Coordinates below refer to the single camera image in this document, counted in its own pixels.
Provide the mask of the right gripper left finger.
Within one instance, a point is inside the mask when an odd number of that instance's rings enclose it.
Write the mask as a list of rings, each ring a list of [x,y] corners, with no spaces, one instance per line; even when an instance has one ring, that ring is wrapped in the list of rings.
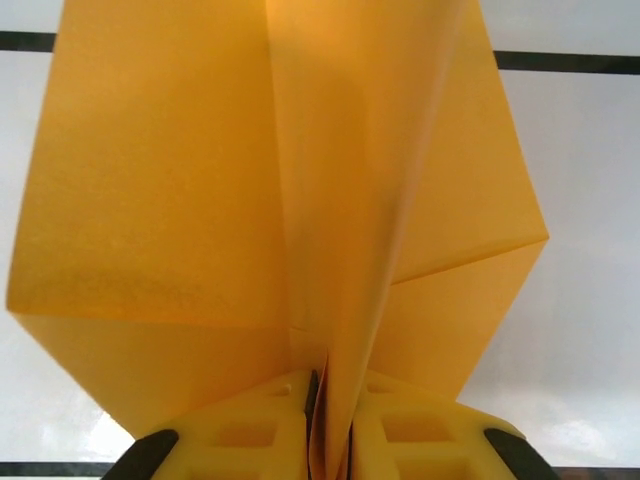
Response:
[[[311,480],[318,373],[298,370],[135,440],[101,480]]]

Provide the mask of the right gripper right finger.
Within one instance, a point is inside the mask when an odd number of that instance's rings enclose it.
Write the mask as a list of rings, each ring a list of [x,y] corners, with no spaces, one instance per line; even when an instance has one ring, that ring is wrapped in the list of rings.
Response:
[[[369,370],[347,480],[554,480],[509,422]]]

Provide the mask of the orange cloth sheet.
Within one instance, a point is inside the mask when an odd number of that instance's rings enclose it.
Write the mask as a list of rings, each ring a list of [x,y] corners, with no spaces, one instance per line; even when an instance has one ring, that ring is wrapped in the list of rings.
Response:
[[[7,307],[134,442],[317,372],[347,480],[366,373],[458,402],[547,239],[479,0],[65,0]]]

